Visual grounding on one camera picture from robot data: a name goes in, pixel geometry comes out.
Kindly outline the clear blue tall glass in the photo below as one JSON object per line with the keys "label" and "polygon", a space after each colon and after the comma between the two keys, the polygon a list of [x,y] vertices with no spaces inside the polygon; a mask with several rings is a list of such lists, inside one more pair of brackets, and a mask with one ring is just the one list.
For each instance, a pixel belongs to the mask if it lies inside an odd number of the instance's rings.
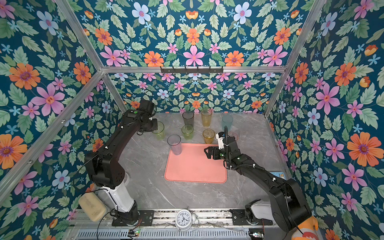
{"label": "clear blue tall glass", "polygon": [[180,155],[182,153],[182,142],[179,135],[170,135],[167,138],[167,143],[174,155]]}

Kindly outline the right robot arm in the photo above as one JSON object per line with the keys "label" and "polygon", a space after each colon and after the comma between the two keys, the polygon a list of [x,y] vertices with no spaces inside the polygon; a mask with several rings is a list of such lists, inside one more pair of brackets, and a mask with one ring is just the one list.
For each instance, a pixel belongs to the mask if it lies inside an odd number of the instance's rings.
{"label": "right robot arm", "polygon": [[256,219],[274,221],[283,231],[289,232],[312,216],[311,209],[299,184],[285,180],[258,165],[251,157],[241,153],[235,137],[227,131],[216,134],[219,145],[207,147],[208,159],[222,160],[227,170],[236,171],[261,187],[269,196],[269,203],[256,200],[250,204]]}

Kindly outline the tall grey smoky glass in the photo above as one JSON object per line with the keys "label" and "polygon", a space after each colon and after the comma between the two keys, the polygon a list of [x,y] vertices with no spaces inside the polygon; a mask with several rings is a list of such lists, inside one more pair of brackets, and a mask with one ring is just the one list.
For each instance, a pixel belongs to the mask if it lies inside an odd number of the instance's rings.
{"label": "tall grey smoky glass", "polygon": [[194,127],[194,112],[184,112],[182,113],[183,121],[185,126]]}

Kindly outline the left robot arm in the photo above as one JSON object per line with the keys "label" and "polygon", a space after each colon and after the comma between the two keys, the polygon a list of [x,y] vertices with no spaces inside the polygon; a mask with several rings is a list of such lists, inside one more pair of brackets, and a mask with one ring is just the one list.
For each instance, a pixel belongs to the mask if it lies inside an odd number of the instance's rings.
{"label": "left robot arm", "polygon": [[134,134],[141,136],[158,129],[155,114],[156,105],[151,101],[141,100],[138,109],[128,110],[123,114],[109,140],[86,156],[85,167],[90,180],[106,191],[114,204],[114,217],[128,226],[139,222],[139,211],[136,201],[124,184],[126,172],[119,164],[119,159]]}

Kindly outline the tall green glass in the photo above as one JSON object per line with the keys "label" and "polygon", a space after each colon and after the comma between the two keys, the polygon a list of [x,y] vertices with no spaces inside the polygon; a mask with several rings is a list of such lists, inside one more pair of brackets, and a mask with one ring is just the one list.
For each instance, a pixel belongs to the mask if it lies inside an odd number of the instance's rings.
{"label": "tall green glass", "polygon": [[163,140],[165,137],[165,126],[162,122],[158,121],[158,128],[152,131],[154,136],[159,140]]}

